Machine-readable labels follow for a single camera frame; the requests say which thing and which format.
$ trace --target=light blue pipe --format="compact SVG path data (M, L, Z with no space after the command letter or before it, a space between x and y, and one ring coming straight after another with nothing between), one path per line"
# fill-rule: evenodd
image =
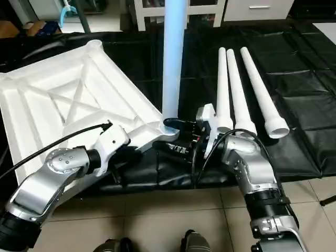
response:
M162 120L177 118L187 0L167 0L164 7ZM165 133L174 129L162 127Z

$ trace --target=black plastic sheet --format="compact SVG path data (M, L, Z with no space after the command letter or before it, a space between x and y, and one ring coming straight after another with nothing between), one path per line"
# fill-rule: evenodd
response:
M148 33L96 33L58 35L51 38L0 40L0 72L103 41L108 56L161 110L163 31ZM247 46L290 134L272 140L245 70L240 48ZM336 45L313 25L228 26L186 31L182 64L179 117L194 120L198 107L216 107L218 49L235 51L252 120L266 144L282 181L336 174ZM2 146L7 147L0 128ZM190 165L150 149L142 159L120 169L122 185L111 176L86 190L86 194L111 194L155 189L191 188ZM205 171L199 187L235 184L222 165Z

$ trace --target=robotic arm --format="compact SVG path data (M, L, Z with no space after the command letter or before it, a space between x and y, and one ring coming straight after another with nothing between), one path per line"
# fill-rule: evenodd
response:
M230 135L222 162L237 179L249 212L253 237L259 239L252 252L308 252L289 200L282 195L273 169L260 147L251 139Z
M22 182L1 214L0 251L33 248L41 226L54 212L66 186L88 174L103 177L110 158L129 143L126 132L113 125L99 136L91 150L80 146L49 153L43 166Z
M227 132L225 137L222 133L218 134L214 117L212 104L207 104L199 108L197 123L167 119L165 124L181 132L186 130L195 134L197 131L196 135L200 134L200 128L207 129L209 141L207 146L202 145L203 151L200 153L205 153L209 158L211 152L208 150L214 149L215 156L220 157L220 161L226 164L229 172L234 174L246 202L253 237L259 240L251 247L252 252L308 252L299 232L298 221L290 208L290 201L285 196L281 182L276 179L268 158L262 154L260 146L252 140L252 135L234 136ZM219 143L221 138L225 140L224 143Z

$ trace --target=white cabinet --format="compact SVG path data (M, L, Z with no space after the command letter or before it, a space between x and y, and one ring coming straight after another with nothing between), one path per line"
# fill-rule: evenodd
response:
M224 21L286 19L294 0L228 0Z

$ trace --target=black connector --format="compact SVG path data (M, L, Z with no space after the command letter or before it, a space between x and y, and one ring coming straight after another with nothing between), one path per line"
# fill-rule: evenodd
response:
M109 121L108 123L103 123L101 125L101 128L103 129L103 132L104 132L104 131L107 131L112 125L113 123Z
M288 215L286 205L289 200L280 196L278 190L266 190L245 195L247 210L251 220Z
M0 249L24 251L33 248L41 232L40 225L20 219L9 212L0 215Z
M101 158L97 150L88 150L86 153L90 160L87 174L91 174L95 169L101 166Z

